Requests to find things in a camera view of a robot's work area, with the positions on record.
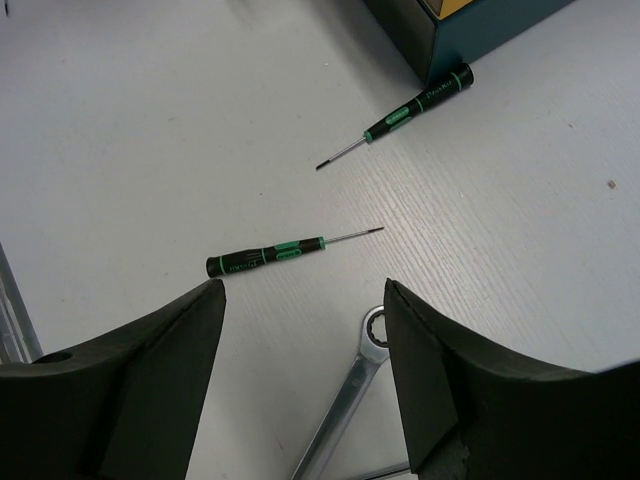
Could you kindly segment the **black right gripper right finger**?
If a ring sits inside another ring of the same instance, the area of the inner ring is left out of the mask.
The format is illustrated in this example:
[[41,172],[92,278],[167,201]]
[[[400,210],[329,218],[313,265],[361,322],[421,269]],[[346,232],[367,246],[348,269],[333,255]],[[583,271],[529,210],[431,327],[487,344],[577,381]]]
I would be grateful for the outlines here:
[[385,323],[410,470],[421,479],[635,479],[639,365],[590,373],[506,348],[401,283]]

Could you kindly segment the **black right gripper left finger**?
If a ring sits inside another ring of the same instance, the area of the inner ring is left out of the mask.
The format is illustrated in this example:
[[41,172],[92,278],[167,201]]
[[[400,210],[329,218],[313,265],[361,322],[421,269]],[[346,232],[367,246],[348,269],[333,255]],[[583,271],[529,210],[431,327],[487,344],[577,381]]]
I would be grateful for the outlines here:
[[142,318],[1,368],[5,479],[182,479],[226,294],[209,280]]

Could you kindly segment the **small black green precision screwdriver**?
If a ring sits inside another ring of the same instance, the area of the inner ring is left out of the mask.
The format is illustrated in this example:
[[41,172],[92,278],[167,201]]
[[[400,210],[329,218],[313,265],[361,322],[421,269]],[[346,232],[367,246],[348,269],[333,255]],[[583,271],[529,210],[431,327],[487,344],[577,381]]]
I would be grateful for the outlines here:
[[295,259],[317,251],[323,251],[329,244],[383,230],[383,227],[376,227],[331,239],[319,236],[209,257],[205,263],[206,273],[209,278],[216,278],[253,270],[273,263]]

